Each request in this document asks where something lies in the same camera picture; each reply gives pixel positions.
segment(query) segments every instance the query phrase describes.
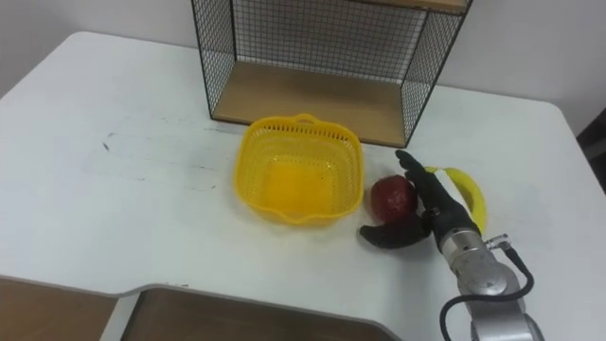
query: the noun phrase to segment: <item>metal connector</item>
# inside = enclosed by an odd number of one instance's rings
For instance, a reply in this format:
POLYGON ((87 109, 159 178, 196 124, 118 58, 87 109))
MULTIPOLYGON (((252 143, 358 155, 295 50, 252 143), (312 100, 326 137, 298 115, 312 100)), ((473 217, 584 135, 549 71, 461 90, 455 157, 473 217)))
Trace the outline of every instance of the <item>metal connector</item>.
POLYGON ((501 250, 505 251, 511 248, 511 240, 509 239, 507 233, 504 233, 500 236, 496 236, 494 238, 490 238, 489 240, 485 241, 484 244, 490 251, 497 248, 500 248, 501 250))

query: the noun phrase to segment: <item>red apple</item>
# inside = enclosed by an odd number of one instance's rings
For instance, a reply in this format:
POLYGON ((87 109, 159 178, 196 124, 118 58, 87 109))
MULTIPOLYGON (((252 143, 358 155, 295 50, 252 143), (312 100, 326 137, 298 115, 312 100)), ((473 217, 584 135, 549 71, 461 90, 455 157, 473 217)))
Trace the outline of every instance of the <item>red apple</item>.
POLYGON ((417 192, 401 175, 377 181, 370 190, 370 206, 377 219, 391 223, 417 211, 417 192))

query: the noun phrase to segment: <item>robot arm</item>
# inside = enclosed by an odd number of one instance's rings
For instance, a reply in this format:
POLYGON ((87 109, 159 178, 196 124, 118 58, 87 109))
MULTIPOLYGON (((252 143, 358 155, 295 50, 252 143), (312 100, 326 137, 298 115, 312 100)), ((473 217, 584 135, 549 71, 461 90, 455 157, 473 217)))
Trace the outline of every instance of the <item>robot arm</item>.
POLYGON ((522 300, 532 289, 534 278, 511 247, 508 236, 484 242, 465 204, 451 195, 458 190, 446 173, 425 171, 404 151, 397 151, 396 156, 407 170, 406 178, 415 185, 425 211, 421 217, 406 218, 406 222, 364 226, 360 233, 383 248, 404 247, 434 234, 437 248, 456 276, 461 293, 446 302, 440 312, 439 325, 444 339, 451 340, 446 327, 448 311, 457 303, 466 303, 472 317, 473 341, 544 341, 537 324, 526 314, 522 300), (413 228, 402 229, 397 225, 402 223, 413 228), (515 273, 494 257, 495 249, 505 252, 526 276, 523 288, 515 273))

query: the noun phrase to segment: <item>wooden shelf board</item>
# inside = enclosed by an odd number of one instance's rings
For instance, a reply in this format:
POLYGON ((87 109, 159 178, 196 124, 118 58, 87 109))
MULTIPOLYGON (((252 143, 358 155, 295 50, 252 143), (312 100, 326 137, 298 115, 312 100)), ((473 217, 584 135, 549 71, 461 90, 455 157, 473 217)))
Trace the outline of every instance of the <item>wooden shelf board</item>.
POLYGON ((301 113, 346 126, 363 142, 404 146, 400 86, 391 82, 236 62, 212 117, 249 124, 301 113))
POLYGON ((385 4, 396 7, 412 7, 423 9, 449 10, 464 13, 467 10, 467 0, 360 0, 371 4, 385 4))

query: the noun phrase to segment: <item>yellow plastic basket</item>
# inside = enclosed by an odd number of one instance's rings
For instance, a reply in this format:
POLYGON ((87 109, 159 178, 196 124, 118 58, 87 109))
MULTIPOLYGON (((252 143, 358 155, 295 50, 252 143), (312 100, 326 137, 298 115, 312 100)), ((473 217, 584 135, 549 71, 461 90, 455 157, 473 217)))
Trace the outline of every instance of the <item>yellow plastic basket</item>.
POLYGON ((330 224, 362 201, 360 141, 349 129, 307 114, 260 119, 241 142, 234 186, 263 216, 330 224))

